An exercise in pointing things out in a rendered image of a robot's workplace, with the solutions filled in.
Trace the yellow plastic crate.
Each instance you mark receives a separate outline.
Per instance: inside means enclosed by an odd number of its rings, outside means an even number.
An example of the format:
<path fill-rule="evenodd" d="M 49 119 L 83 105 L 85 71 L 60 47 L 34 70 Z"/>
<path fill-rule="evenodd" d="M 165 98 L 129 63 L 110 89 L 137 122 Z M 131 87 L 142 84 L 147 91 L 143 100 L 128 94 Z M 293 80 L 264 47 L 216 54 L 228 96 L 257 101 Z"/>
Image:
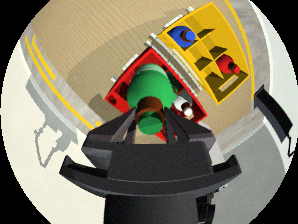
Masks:
<path fill-rule="evenodd" d="M 179 25 L 186 26 L 195 33 L 196 38 L 191 46 L 180 47 L 167 34 L 170 29 Z M 212 2 L 191 11 L 186 16 L 184 15 L 166 30 L 163 30 L 161 34 L 158 34 L 157 37 L 164 41 L 163 43 L 171 50 L 173 49 L 173 53 L 177 54 L 176 56 L 182 62 L 184 61 L 183 64 L 188 66 L 185 65 L 217 105 L 232 94 L 250 76 L 244 53 L 236 35 L 222 13 Z M 222 54 L 229 55 L 234 63 L 240 67 L 238 74 L 233 72 L 226 74 L 219 70 L 215 60 Z M 238 79 L 222 92 L 220 88 L 234 76 Z"/>

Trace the blue bottle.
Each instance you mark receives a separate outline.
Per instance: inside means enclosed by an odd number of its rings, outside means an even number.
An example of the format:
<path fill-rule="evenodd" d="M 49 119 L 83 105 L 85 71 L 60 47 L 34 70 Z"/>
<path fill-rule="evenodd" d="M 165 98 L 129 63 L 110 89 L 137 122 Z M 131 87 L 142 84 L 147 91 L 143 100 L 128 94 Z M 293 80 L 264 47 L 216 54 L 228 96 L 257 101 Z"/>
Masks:
<path fill-rule="evenodd" d="M 184 31 L 185 30 L 185 31 Z M 196 35 L 186 26 L 176 26 L 169 30 L 167 34 L 180 46 L 189 47 L 193 44 Z"/>

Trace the red plastic crate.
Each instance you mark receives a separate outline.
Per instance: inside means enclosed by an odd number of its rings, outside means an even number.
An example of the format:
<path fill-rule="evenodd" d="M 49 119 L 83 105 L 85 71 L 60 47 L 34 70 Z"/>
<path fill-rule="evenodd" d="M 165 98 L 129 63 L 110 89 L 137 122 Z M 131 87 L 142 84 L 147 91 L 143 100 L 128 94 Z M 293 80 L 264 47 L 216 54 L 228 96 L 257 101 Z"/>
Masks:
<path fill-rule="evenodd" d="M 144 52 L 142 52 L 143 56 L 139 55 L 141 57 L 138 56 L 133 61 L 134 63 L 132 62 L 132 64 L 129 65 L 130 69 L 128 68 L 124 72 L 125 74 L 123 73 L 123 75 L 121 74 L 122 76 L 120 75 L 121 76 L 119 77 L 120 80 L 119 78 L 117 79 L 114 86 L 111 88 L 110 92 L 107 94 L 104 100 L 106 100 L 108 103 L 110 103 L 112 106 L 114 106 L 122 113 L 125 113 L 128 110 L 130 110 L 130 107 L 127 103 L 126 93 L 127 93 L 127 88 L 132 79 L 132 76 L 141 65 L 147 64 L 147 63 L 153 63 L 153 64 L 158 64 L 160 67 L 162 67 L 165 73 L 167 73 L 170 70 L 173 73 L 173 75 L 178 79 L 177 81 L 180 84 L 180 89 L 177 94 L 179 94 L 181 91 L 186 89 L 189 92 L 189 94 L 192 96 L 192 99 L 193 99 L 192 113 L 194 117 L 190 119 L 191 121 L 198 123 L 206 116 L 208 116 L 205 110 L 202 108 L 202 105 L 198 102 L 197 98 L 190 90 L 190 88 L 185 85 L 184 81 L 177 75 L 177 73 L 173 70 L 173 68 L 169 64 L 167 64 L 165 60 L 163 60 L 163 58 L 160 57 L 160 55 L 156 51 L 154 51 L 153 48 L 151 48 L 151 46 L 149 47 L 150 48 L 147 48 Z"/>

